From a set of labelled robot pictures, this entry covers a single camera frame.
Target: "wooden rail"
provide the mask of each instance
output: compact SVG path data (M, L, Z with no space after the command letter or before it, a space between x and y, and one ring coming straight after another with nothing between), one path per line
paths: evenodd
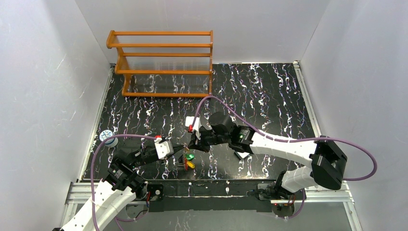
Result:
M141 43L137 41L123 43L118 39L120 36L209 36L209 43ZM117 62L115 67L116 74L123 74L125 77L122 95L135 97L205 97L211 94L212 90L212 73L213 73L213 31L114 31L109 33L106 40L106 47L117 49ZM209 49L209 53L176 53L176 52L124 52L128 48L199 48ZM144 70L137 69L141 66L132 65L132 60L127 57L196 57L208 58L208 70L194 70L194 62L183 64L189 66L188 70ZM208 92L206 93L150 93L150 92L129 92L128 88L133 75L150 75L150 74L167 74L167 75L208 75Z

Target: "cable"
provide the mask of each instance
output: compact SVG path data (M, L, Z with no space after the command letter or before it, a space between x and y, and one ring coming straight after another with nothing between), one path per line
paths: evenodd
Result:
M150 191L149 191L149 195L147 195L147 199L146 199L147 208L149 208L149 199L150 199Z
M222 102L219 98L209 95L204 97L200 103L198 104L197 110L195 112L194 115L194 120L192 121L192 127L194 127L194 123L195 120L198 117L200 108L202 107L203 103L205 100L207 99L215 99L217 101L219 101L220 103L222 103L222 105L224 105L229 111L231 111L240 121L242 121L244 124L246 124L247 126L249 126L250 128L252 128L254 131L256 131L257 133L261 134L262 136L272 140L272 141L277 141L277 142L284 142L284 143L297 143L297 142L305 142L305 141L336 141L336 142L340 142L340 143L345 143L348 144L350 146L353 146L355 148L358 148L359 150L363 151L365 154L367 154L369 156L369 158L371 159L372 163L373 163L373 168L371 173L369 173L366 176L363 177L357 177L357 178L343 178L343 180L348 180L348 181L359 181L359 180L365 180L368 179L370 177L372 177L375 172L377 171L377 161L375 160L374 156L365 148L361 147L358 144L355 144L353 142L350 141L346 141L343 139L337 139L337 138L331 138L331 137L314 137L314 138L303 138L303 139L297 139L297 140L281 140L281 139L274 139L271 136L265 135L264 133L262 133L260 130L258 130L257 128L255 128L252 124L250 124L249 122L247 122L246 120L244 120L243 118L241 118L232 108L230 108L228 105L226 105L224 102Z
M329 138L329 137L304 138L304 139L298 139L298 140L273 139L271 136L265 135L265 134L262 133L260 130L258 130L257 128L255 128L253 125L251 125L250 123L248 123L247 121L245 121L245 120L244 120L243 118L241 118L237 113L235 113L235 111L232 110L228 105L226 105L224 102L222 102L219 98L217 98L217 97L215 97L215 96L212 96L212 95L209 95L209 96L204 97L204 98L200 101L200 103L198 104L197 110L196 110L195 115L194 115L194 120L193 120L193 122L192 122L192 126L194 126L195 120L197 119L197 116L198 116L198 114L199 114L199 110L200 110L200 108L202 107L203 103L205 102L205 100L210 99L210 98L211 98L211 99L216 99L217 101L219 101L220 103L222 103L229 111L231 111L231 112L232 112L238 119L240 119L243 123L245 123L247 126L249 126L250 128L252 128L252 129L253 129L254 131L256 131L257 133L261 134L262 136L265 136L266 138L268 138L268 139L270 139L270 140L272 140L272 141L285 142L285 143L286 143L286 142L295 143L295 142L304 142L304 141L337 141L337 142L341 142L341 143L345 143L345 144L351 145L351 146L356 147L356 148L360 149L361 151L365 152L365 153L370 157L370 159L371 159L372 162L373 162L374 167L373 167L372 172L369 173L369 174L366 175L366 176L363 176L363 177L359 177L359 178L343 178L344 180L348 180L348 181L365 180L365 179L368 179L368 178L370 178L371 176L373 176L373 175L375 174L375 172L377 171L377 161L375 160L374 156L373 156L368 150L366 150L365 148L363 148L363 147L361 147L361 146L359 146L359 145L357 145L357 144L354 144L354 143L349 142L349 141L346 141L346 140L335 139L335 138ZM92 201L95 201L94 173L93 173L93 171L94 171L94 167L95 167L96 156L97 156L99 150L102 148L102 146L103 146L107 141L109 141L109 140L111 140L111 139L114 139L114 138L122 138L122 137L145 138L145 139L151 139L151 140L155 140L155 139L156 139L156 138L154 138L154 137L143 136L143 135L119 134L119 135L113 135L113 136L111 136L111 137L105 139L104 141L102 141L102 142L98 145L98 147L96 148L96 150L95 150L95 152L94 152L94 154L93 154L92 161L91 161L91 166L90 166L90 184L91 184L91 191L92 191L92 195L91 195ZM293 214L292 216L290 216L289 218L293 218L293 217L297 216L297 215L300 213L300 211L302 210L302 208L303 208L303 205L304 205L304 203L305 203L306 193L305 193L305 190L304 190L304 189L303 189L302 191L303 191L303 194L304 194L304 195L303 195L302 204L301 204L299 210L298 210L295 214ZM92 203L92 220L93 220L93 225L94 225L94 227L95 227L95 230L96 230L96 231L100 231L100 230L99 230L99 227L98 227L98 223L97 223L97 221L96 221L96 211L95 211L95 204L94 204L94 203Z
M124 231L123 228L122 228L122 226L120 226L118 220L119 220L119 219L115 218L116 225L119 227L120 231Z
M141 201L147 196L147 193L141 199L135 199L135 201Z
M293 195L293 199L292 199L292 195L291 195L291 197L289 198L289 201L288 201L288 203L287 204L285 204L286 206L291 206L291 205L293 205L294 204L294 201L296 200L296 196L295 195Z
M296 216L300 213L300 211L302 211L303 206L305 205L305 200L306 200L306 192L305 192L305 189L302 189L302 195L303 195L303 197L302 197L302 203L300 204L299 209L298 209L292 216L289 216L288 219L291 219L291 218L296 217Z
M142 219L142 217L144 217L147 213L148 213L148 210L145 209L145 210L140 211L140 212L136 215L136 217L133 218L133 219L122 219L122 218L115 218L115 219L117 219L117 220L119 220L119 221L122 221L122 222L132 222L132 221L136 221L136 220Z
M155 140L155 137L151 137L151 136L143 136L143 135L133 135L133 134L120 134L120 135L113 135L107 139L105 139L104 141L102 141L98 147L96 148L95 152L93 153L93 157L92 157L92 161L90 163L90 189L92 191L92 201L95 201L95 189L94 189L94 182L93 182L93 171L94 171L94 167L95 167L95 160L96 160L96 156L99 152L99 150L102 148L102 146L109 140L114 139L114 138L122 138L122 137L134 137L134 138L145 138L145 139L151 139L151 140ZM95 211L95 203L92 203L92 220L93 220L93 226L95 227L95 231L100 231L99 227L98 227L98 223L96 222L96 211Z

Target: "green object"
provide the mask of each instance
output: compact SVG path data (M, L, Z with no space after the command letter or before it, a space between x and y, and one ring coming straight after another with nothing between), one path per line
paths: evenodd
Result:
M187 158L188 160L192 160L192 159L194 159L194 155L191 154L191 153L186 154L186 158Z

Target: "red object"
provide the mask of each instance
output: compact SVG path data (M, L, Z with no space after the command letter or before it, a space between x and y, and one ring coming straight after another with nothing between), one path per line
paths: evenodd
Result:
M147 195L146 202L148 202L148 201L149 201L149 199L150 199L150 191L149 191L149 194Z
M186 169L186 171L189 169L189 166L187 165L187 158L184 158L184 168Z

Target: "white enclosure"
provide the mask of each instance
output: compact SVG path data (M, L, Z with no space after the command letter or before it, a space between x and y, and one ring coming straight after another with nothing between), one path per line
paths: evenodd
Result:
M0 227L61 224L109 74L74 0L0 2Z
M214 63L302 58L329 0L76 0L108 61L110 30L214 31Z
M373 178L349 182L363 229L405 230L407 12L405 0L1 1L1 230L60 226L116 63L110 30L213 30L214 63L301 60L322 133L377 158ZM371 171L341 147L345 177Z
M361 144L378 161L368 180L348 182L362 228L406 230L408 204L408 2L332 1L301 60L322 133ZM342 146L345 177L372 169Z

